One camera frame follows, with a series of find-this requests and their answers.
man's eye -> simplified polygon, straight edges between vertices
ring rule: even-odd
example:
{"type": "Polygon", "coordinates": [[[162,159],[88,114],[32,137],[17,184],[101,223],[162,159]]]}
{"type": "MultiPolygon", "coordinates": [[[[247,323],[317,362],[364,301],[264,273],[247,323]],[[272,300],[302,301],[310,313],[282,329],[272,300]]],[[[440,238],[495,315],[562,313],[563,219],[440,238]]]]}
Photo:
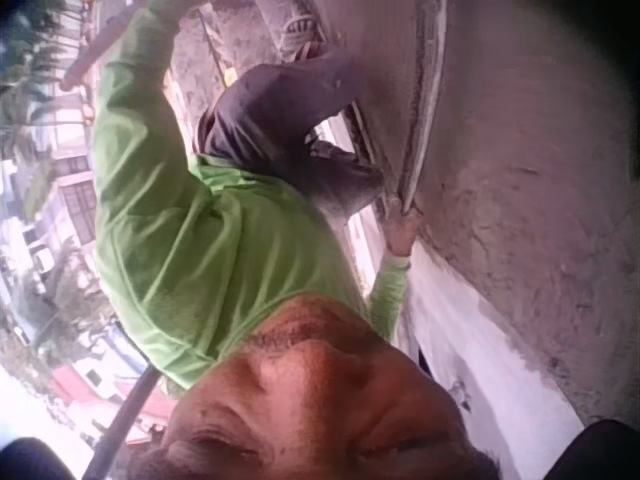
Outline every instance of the man's eye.
{"type": "Polygon", "coordinates": [[[359,455],[365,459],[383,458],[383,457],[397,455],[399,453],[427,448],[432,444],[433,444],[433,439],[430,439],[430,438],[425,438],[425,437],[409,438],[399,443],[396,443],[395,445],[391,445],[389,447],[365,450],[363,452],[360,452],[359,455]]]}
{"type": "Polygon", "coordinates": [[[216,452],[221,454],[238,455],[243,458],[256,457],[258,452],[240,447],[238,445],[221,440],[215,437],[200,437],[194,438],[190,442],[195,448],[201,449],[207,452],[216,452]]]}

man's nose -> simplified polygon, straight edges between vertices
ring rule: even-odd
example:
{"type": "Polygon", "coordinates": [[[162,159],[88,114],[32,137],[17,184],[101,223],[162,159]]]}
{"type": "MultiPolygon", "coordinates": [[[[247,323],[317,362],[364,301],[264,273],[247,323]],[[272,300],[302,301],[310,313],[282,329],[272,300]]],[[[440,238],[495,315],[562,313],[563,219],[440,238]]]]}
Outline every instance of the man's nose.
{"type": "Polygon", "coordinates": [[[367,370],[362,357],[320,340],[262,362],[258,376],[283,448],[298,457],[344,452],[347,419],[362,401],[367,370]]]}

man's hand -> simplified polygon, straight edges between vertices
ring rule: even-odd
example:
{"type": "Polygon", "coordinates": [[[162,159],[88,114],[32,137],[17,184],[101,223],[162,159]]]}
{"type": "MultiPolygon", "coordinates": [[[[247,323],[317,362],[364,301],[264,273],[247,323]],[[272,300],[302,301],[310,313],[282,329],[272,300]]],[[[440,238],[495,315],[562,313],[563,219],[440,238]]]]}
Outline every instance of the man's hand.
{"type": "Polygon", "coordinates": [[[382,225],[387,250],[396,257],[410,257],[422,220],[422,214],[415,207],[403,215],[400,197],[391,197],[387,205],[387,218],[382,225]]]}

dark hair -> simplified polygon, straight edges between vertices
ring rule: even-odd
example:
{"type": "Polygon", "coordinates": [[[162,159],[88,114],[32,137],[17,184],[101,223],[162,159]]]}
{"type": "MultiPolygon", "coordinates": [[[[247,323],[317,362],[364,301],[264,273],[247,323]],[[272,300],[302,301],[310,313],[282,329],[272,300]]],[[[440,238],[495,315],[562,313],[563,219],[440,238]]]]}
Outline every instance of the dark hair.
{"type": "MultiPolygon", "coordinates": [[[[447,480],[500,480],[502,473],[498,461],[485,453],[472,449],[465,461],[447,472],[447,480]]],[[[166,449],[154,448],[135,458],[129,464],[128,480],[205,480],[195,476],[169,461],[166,449]]]]}

red roof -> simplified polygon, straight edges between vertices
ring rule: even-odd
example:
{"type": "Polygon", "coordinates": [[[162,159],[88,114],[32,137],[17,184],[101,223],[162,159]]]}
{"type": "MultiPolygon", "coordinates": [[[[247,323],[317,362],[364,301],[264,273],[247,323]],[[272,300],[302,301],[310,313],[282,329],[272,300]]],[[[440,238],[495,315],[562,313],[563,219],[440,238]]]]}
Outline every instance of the red roof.
{"type": "Polygon", "coordinates": [[[52,387],[66,403],[74,400],[80,403],[99,400],[87,381],[71,365],[63,365],[53,371],[52,387]]]}

